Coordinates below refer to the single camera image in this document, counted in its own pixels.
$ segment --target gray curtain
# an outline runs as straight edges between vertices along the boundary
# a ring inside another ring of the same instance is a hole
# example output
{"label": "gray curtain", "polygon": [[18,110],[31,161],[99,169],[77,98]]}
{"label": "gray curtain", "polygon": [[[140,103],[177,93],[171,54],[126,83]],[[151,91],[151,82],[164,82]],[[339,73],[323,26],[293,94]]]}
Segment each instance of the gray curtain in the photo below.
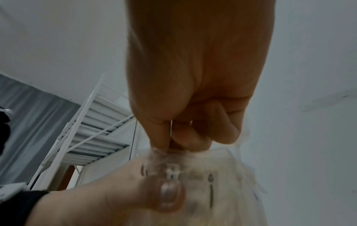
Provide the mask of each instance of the gray curtain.
{"label": "gray curtain", "polygon": [[0,184],[29,182],[78,104],[0,75],[0,106],[14,111]]}

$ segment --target hand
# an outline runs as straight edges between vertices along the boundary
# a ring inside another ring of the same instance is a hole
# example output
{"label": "hand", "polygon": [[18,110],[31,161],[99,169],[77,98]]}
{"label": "hand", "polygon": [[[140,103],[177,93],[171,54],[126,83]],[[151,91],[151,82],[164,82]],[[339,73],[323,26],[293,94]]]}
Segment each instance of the hand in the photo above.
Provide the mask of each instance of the hand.
{"label": "hand", "polygon": [[178,210],[185,200],[183,185],[144,177],[134,159],[93,183],[45,195],[33,208],[26,226],[124,225],[132,210]]}
{"label": "hand", "polygon": [[151,145],[234,143],[265,63],[274,0],[127,0],[132,111]]}

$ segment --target white ceiling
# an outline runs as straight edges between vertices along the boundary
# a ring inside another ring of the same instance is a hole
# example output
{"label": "white ceiling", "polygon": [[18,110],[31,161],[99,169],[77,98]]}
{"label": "white ceiling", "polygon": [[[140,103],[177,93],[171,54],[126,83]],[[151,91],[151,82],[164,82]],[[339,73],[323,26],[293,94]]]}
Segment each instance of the white ceiling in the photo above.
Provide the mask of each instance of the white ceiling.
{"label": "white ceiling", "polygon": [[[108,86],[126,91],[121,0],[1,2],[16,20],[0,20],[0,71],[77,103],[104,71]],[[356,11],[355,0],[277,1],[242,146],[268,192],[270,225],[357,222]]]}
{"label": "white ceiling", "polygon": [[1,0],[0,71],[82,104],[103,72],[125,93],[123,0]]}

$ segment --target black sleeve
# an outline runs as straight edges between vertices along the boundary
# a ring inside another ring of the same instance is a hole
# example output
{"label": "black sleeve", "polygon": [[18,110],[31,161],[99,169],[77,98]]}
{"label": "black sleeve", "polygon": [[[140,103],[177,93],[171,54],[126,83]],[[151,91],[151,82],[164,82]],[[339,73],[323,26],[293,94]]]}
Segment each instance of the black sleeve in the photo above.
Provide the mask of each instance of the black sleeve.
{"label": "black sleeve", "polygon": [[23,226],[32,208],[47,191],[22,191],[0,204],[0,221],[4,225]]}

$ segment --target clear plastic bag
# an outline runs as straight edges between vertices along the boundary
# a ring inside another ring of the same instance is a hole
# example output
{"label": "clear plastic bag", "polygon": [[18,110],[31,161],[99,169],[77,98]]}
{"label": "clear plastic bag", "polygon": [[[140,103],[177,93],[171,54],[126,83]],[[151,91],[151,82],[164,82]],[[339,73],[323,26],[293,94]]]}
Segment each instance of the clear plastic bag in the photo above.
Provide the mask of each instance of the clear plastic bag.
{"label": "clear plastic bag", "polygon": [[267,225],[254,172],[228,148],[203,153],[152,151],[142,158],[146,176],[180,180],[186,201],[172,214],[138,211],[129,218],[128,226]]}

